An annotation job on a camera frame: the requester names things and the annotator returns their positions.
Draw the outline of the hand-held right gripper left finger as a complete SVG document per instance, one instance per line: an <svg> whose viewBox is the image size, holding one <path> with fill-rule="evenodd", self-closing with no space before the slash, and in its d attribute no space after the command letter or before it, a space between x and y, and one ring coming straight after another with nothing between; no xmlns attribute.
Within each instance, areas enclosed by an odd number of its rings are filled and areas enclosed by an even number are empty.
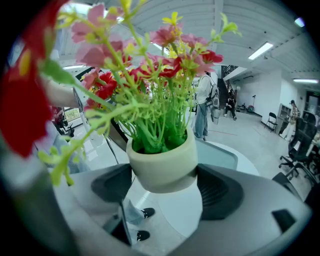
<svg viewBox="0 0 320 256"><path fill-rule="evenodd" d="M63 179L53 188L71 231L77 256L140 256L132 248L123 200L131 187L128 163L117 164Z"/></svg>

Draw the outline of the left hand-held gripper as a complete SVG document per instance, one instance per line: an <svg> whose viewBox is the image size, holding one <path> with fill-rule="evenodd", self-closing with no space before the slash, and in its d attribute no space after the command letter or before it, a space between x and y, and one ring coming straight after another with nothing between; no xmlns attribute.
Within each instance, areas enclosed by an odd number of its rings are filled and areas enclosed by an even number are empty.
<svg viewBox="0 0 320 256"><path fill-rule="evenodd" d="M84 107L87 104L87 96L78 88L73 87L72 90L78 104L79 112L82 113L84 111ZM126 151L129 139L114 119L111 119L110 121L108 137L124 152Z"/></svg>

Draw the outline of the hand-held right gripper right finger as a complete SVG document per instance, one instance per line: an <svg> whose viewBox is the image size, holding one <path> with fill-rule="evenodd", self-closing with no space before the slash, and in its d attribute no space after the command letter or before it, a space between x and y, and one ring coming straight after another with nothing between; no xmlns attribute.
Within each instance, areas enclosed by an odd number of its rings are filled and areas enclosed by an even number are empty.
<svg viewBox="0 0 320 256"><path fill-rule="evenodd" d="M280 256L312 210L279 183L233 169L199 164L202 213L174 256Z"/></svg>

